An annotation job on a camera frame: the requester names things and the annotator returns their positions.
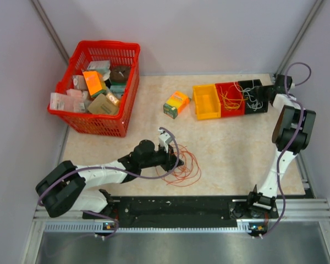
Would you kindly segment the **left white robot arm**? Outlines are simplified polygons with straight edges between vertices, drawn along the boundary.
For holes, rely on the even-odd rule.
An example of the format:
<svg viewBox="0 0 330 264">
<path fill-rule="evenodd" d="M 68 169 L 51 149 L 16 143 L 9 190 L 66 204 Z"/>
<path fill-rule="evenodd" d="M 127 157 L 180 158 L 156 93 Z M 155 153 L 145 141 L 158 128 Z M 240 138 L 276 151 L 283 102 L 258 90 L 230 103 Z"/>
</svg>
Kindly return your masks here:
<svg viewBox="0 0 330 264">
<path fill-rule="evenodd" d="M 60 217 L 68 211 L 90 211 L 102 218 L 112 215 L 114 206 L 109 194 L 100 187 L 106 184 L 124 184 L 141 177 L 145 168 L 162 167 L 167 174 L 184 162 L 168 141 L 155 145 L 142 140 L 133 151 L 116 161 L 94 165 L 77 166 L 63 161 L 37 185 L 38 205 L 51 218 Z"/>
</svg>

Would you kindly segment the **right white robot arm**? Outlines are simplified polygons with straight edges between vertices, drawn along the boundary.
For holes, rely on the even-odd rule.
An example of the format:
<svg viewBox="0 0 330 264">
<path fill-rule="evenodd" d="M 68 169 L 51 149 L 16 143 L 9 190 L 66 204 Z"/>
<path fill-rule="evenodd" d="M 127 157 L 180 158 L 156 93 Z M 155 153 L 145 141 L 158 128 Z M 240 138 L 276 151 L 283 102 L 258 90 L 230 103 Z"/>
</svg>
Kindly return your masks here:
<svg viewBox="0 0 330 264">
<path fill-rule="evenodd" d="M 307 148 L 311 139 L 316 112 L 297 102 L 296 97 L 289 93 L 292 87 L 292 77 L 278 74 L 273 85 L 257 88 L 259 97 L 280 114 L 272 134 L 275 154 L 271 167 L 262 185 L 255 186 L 247 196 L 245 209 L 254 218 L 273 211 L 281 180 L 291 162 Z"/>
</svg>

